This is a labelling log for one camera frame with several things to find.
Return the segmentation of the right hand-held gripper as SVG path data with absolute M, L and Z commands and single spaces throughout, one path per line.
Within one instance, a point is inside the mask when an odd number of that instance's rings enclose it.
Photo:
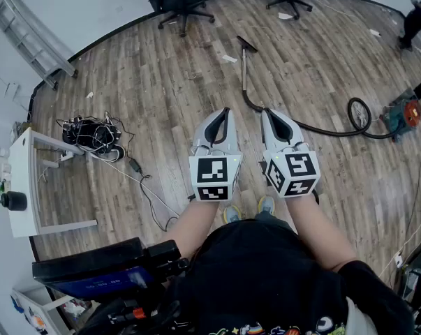
M 265 108 L 261 114 L 265 150 L 264 175 L 280 198 L 296 198 L 313 193 L 320 179 L 316 152 L 304 141 L 300 127 L 291 118 Z

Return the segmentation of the person's right shoe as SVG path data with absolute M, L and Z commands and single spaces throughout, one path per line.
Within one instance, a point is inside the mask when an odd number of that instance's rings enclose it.
M 266 212 L 270 215 L 274 215 L 275 201 L 274 198 L 268 195 L 261 197 L 258 203 L 258 213 Z

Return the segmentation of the teal vacuum cleaner red lid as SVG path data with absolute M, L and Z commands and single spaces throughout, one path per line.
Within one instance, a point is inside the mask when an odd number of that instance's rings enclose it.
M 396 106 L 384 107 L 380 119 L 391 134 L 393 142 L 411 131 L 414 131 L 421 121 L 421 105 L 419 100 L 407 100 Z

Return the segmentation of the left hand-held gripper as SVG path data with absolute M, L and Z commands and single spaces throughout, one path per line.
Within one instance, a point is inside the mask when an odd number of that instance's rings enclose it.
M 230 108 L 211 113 L 196 128 L 191 151 L 189 167 L 195 199 L 232 200 L 243 155 L 237 151 L 237 129 Z

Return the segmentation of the black round jar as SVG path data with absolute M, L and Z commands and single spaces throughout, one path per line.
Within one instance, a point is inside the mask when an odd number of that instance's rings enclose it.
M 1 194 L 0 204 L 10 211 L 25 211 L 27 209 L 27 197 L 21 192 L 8 191 Z

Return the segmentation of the black chest-mounted tablet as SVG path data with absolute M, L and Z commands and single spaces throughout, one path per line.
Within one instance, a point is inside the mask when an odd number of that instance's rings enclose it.
M 154 292 L 189 266 L 173 240 L 144 246 L 134 237 L 92 251 L 34 262 L 35 281 L 65 295 L 101 301 Z

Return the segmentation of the aluminium ladder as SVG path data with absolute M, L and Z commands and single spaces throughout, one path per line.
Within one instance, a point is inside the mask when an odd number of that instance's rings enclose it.
M 72 78 L 78 76 L 78 70 L 43 35 L 36 16 L 22 0 L 1 0 L 0 31 L 51 89 L 58 88 L 53 75 L 59 70 Z

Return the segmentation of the chrome vacuum wand with nozzle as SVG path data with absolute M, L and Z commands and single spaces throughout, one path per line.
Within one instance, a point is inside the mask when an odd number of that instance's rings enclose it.
M 241 36 L 237 36 L 238 41 L 240 42 L 241 48 L 242 48 L 242 91 L 246 91 L 246 74 L 247 74 L 247 68 L 246 68 L 246 58 L 247 54 L 249 52 L 251 53 L 257 53 L 258 50 L 249 42 L 247 42 L 245 39 L 243 39 Z

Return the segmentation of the black rig with orange plug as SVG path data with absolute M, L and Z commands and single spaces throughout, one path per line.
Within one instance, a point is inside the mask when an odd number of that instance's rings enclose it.
M 120 313 L 108 314 L 109 323 L 119 328 L 117 335 L 157 335 L 169 330 L 179 317 L 181 307 L 174 301 L 165 309 L 148 314 L 142 307 L 125 308 Z

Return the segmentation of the person's right forearm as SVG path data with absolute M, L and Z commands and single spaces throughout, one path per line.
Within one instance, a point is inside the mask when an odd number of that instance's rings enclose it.
M 313 195 L 287 198 L 286 206 L 300 239 L 321 267 L 339 271 L 357 259 L 346 235 L 323 213 Z

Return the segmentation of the person's left forearm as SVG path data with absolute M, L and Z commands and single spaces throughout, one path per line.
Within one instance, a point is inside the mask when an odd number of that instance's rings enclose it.
M 160 242 L 173 240 L 181 256 L 190 258 L 206 240 L 218 208 L 218 202 L 190 202 Z

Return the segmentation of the person's torso black shirt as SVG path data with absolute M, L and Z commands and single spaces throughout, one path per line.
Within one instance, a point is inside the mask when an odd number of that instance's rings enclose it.
M 177 319 L 155 334 L 91 319 L 78 335 L 347 335 L 351 320 L 376 335 L 415 335 L 406 303 L 364 262 L 319 265 L 289 228 L 245 220 L 206 237 L 160 308 Z

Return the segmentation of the person's dark shorts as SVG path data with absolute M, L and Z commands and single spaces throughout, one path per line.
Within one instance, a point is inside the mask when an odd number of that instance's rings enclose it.
M 256 221 L 261 221 L 263 223 L 275 225 L 275 226 L 281 227 L 283 229 L 290 230 L 291 232 L 293 231 L 293 229 L 289 226 L 288 222 L 277 218 L 276 216 L 272 215 L 268 211 L 259 212 L 258 214 L 256 214 L 254 219 Z

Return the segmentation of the person's shoe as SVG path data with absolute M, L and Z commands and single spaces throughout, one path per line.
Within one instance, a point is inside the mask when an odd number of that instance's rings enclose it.
M 242 219 L 240 210 L 235 205 L 226 207 L 223 211 L 223 219 L 225 224 L 240 221 Z
M 275 201 L 274 198 L 268 195 L 261 197 L 258 203 L 258 213 L 266 212 L 270 215 L 274 215 Z

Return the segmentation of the person's left shoe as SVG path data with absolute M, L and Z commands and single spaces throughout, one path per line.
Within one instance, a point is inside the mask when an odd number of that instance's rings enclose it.
M 240 221 L 242 219 L 240 210 L 235 205 L 226 207 L 223 211 L 223 219 L 225 224 Z

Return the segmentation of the white desk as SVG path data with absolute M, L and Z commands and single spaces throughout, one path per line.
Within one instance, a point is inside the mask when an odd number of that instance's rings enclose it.
M 58 168 L 58 162 L 39 159 L 36 155 L 35 143 L 55 147 L 74 155 L 83 155 L 84 151 L 53 137 L 28 128 L 10 146 L 8 164 L 10 165 L 10 185 L 12 191 L 25 194 L 27 208 L 24 211 L 9 211 L 10 226 L 15 238 L 47 235 L 98 225 L 97 220 L 81 221 L 61 225 L 43 226 L 40 221 L 40 202 L 38 195 L 38 166 Z

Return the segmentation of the white table with clutter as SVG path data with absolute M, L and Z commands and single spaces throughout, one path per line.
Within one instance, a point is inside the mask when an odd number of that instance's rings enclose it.
M 53 300 L 44 286 L 26 291 L 12 289 L 10 296 L 36 335 L 75 335 L 77 331 L 71 329 L 68 320 L 78 320 L 92 308 L 90 301 L 68 295 Z

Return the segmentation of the black metal rack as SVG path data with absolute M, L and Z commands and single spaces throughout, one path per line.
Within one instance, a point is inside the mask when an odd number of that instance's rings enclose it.
M 413 319 L 415 335 L 421 335 L 421 246 L 399 272 L 397 294 L 408 305 Z

